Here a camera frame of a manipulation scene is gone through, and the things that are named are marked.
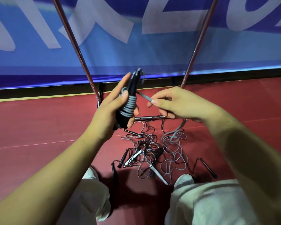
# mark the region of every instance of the hand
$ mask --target hand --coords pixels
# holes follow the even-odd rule
[[[152,102],[148,102],[148,107],[155,105],[162,115],[173,119],[178,116],[204,122],[220,110],[214,103],[180,87],[162,90],[151,98]]]
[[[113,126],[116,122],[116,111],[128,100],[128,92],[125,90],[121,96],[122,88],[130,78],[131,73],[126,74],[112,92],[103,100],[99,108],[94,114],[92,122],[85,131],[86,134],[98,136],[98,139],[104,143],[111,138],[114,133]],[[139,115],[138,107],[134,110],[134,115]],[[127,126],[131,128],[135,117],[131,117]]]

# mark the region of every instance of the fingernail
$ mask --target fingernail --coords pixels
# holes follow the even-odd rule
[[[124,90],[123,93],[122,93],[122,96],[125,97],[125,96],[127,96],[127,94],[128,94],[128,91]]]
[[[152,103],[153,105],[156,105],[156,104],[157,104],[157,100],[153,99],[153,100],[151,101],[151,103]]]

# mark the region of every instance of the red floor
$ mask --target red floor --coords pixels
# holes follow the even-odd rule
[[[188,90],[222,106],[258,136],[281,152],[281,78],[188,85]],[[151,96],[159,89],[142,93]],[[139,98],[140,115],[158,115],[156,107],[147,108]],[[86,129],[96,111],[94,95],[0,102],[0,200],[24,180],[60,154]],[[167,120],[165,130],[173,130],[181,120]],[[161,121],[151,122],[161,136]],[[141,124],[133,130],[140,131]],[[202,157],[218,175],[218,180],[233,178],[207,129],[188,121],[187,140],[182,144],[189,165]],[[96,156],[93,166],[111,181],[111,162],[118,160],[131,142],[121,140],[118,130]],[[199,164],[196,172],[202,181],[214,181]],[[174,171],[176,180],[183,172]],[[162,224],[169,207],[171,186],[158,179],[140,180],[135,169],[119,170],[125,197],[116,199],[116,210],[101,224]]]

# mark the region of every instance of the blue banner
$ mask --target blue banner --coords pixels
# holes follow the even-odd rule
[[[213,0],[60,0],[95,82],[183,75]],[[191,74],[281,68],[281,0],[219,0]],[[0,88],[87,83],[51,0],[0,0]]]

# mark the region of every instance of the right hand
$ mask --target right hand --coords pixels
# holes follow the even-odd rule
[[[159,112],[168,118],[188,118],[205,122],[221,108],[212,102],[180,87],[172,87],[157,92],[147,106],[155,105]]]

